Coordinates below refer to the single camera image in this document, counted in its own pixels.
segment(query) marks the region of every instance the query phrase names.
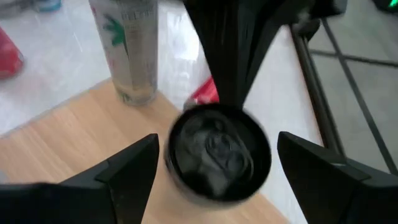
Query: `light wood surface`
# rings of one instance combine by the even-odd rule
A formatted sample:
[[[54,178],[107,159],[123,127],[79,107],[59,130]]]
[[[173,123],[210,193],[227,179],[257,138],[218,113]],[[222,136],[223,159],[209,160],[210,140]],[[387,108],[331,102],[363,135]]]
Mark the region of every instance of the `light wood surface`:
[[[8,182],[61,182],[158,133],[159,165],[142,223],[286,223],[262,195],[212,210],[186,201],[162,159],[169,127],[179,112],[160,93],[147,106],[122,104],[105,82],[0,139],[0,170]]]

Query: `red plastic item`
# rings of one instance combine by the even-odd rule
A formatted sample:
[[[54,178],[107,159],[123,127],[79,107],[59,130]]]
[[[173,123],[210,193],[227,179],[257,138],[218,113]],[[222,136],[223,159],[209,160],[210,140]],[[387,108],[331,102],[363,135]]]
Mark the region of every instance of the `red plastic item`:
[[[16,75],[24,64],[24,57],[17,46],[0,28],[0,78]]]
[[[213,78],[209,78],[199,87],[185,102],[184,109],[194,105],[202,105],[207,103],[218,103],[220,101],[216,85]]]

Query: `green leaf logo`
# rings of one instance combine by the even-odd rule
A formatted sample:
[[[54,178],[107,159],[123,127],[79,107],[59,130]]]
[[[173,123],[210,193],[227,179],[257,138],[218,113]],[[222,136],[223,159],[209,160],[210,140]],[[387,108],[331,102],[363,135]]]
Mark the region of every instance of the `green leaf logo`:
[[[126,36],[124,35],[124,28],[122,24],[108,14],[104,14],[104,17],[108,20],[108,23],[103,26],[103,29],[113,33],[112,46],[116,47],[123,43],[126,54],[129,56],[129,52],[127,51]]]

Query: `black metal bar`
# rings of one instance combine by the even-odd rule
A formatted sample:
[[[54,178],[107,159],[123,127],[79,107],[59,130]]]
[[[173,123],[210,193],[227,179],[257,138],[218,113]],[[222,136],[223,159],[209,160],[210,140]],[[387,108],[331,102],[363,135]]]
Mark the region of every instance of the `black metal bar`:
[[[338,58],[338,55],[336,53],[326,52],[323,50],[310,49],[310,53],[315,54],[315,55],[325,56],[325,57]],[[380,66],[398,68],[398,62],[393,62],[393,61],[376,60],[376,59],[370,59],[370,58],[364,58],[364,57],[352,56],[352,55],[343,55],[343,58],[345,60],[352,60],[355,62],[368,63],[371,65],[380,65]]]
[[[306,40],[296,34],[292,26],[290,26],[290,32],[292,33],[298,59],[300,60],[304,79],[311,97],[312,107],[318,122],[323,144],[326,148],[332,149],[339,155],[346,157],[341,139],[336,130],[336,124],[325,97],[325,92],[323,91],[317,71],[315,70],[314,63],[308,51]]]
[[[336,54],[338,56],[338,60],[340,61],[341,67],[344,70],[344,73],[346,75],[348,83],[349,83],[351,89],[354,92],[354,95],[355,95],[356,100],[358,101],[359,107],[362,110],[362,113],[363,113],[363,115],[365,117],[365,120],[366,120],[366,122],[367,122],[367,124],[368,124],[368,126],[369,126],[369,128],[370,128],[370,130],[372,132],[372,134],[373,134],[373,137],[374,137],[374,139],[375,139],[375,141],[377,143],[377,146],[379,146],[380,153],[382,154],[382,156],[384,158],[384,161],[386,162],[387,167],[390,170],[390,173],[394,174],[394,175],[398,175],[397,167],[396,167],[394,161],[392,160],[392,157],[390,155],[390,152],[388,151],[386,143],[384,142],[384,140],[383,140],[383,138],[382,138],[382,136],[380,134],[379,128],[377,127],[376,123],[374,122],[372,114],[369,111],[368,106],[366,105],[366,102],[365,102],[365,100],[364,100],[364,98],[363,98],[363,96],[362,96],[362,94],[361,94],[361,92],[360,92],[360,90],[358,88],[358,85],[356,84],[354,76],[351,73],[351,70],[349,69],[346,60],[344,59],[343,54],[341,53],[340,47],[338,46],[337,40],[336,40],[335,36],[333,35],[333,33],[332,33],[331,29],[330,29],[328,21],[326,21],[326,19],[322,19],[322,22],[323,22],[323,26],[325,28],[325,31],[328,34],[329,38],[330,38],[331,44],[334,46],[334,48],[336,50]]]

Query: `white surface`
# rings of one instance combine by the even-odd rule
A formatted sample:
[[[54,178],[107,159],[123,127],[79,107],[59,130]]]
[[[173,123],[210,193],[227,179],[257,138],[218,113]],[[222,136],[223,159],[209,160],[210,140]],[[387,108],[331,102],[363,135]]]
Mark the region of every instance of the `white surface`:
[[[0,81],[0,134],[110,77],[88,1],[67,0],[60,11],[26,11],[0,21],[27,59],[24,71]],[[178,108],[210,75],[203,49],[180,2],[159,9],[159,90]],[[279,131],[320,144],[290,33],[278,33],[244,107],[261,123],[272,167],[261,189],[291,223],[306,223],[277,154]]]
[[[281,28],[275,37],[244,108],[262,125],[271,144],[271,171],[261,193],[291,223],[306,223],[280,163],[277,152],[278,134],[288,131],[319,145],[322,145],[322,140],[287,27]]]

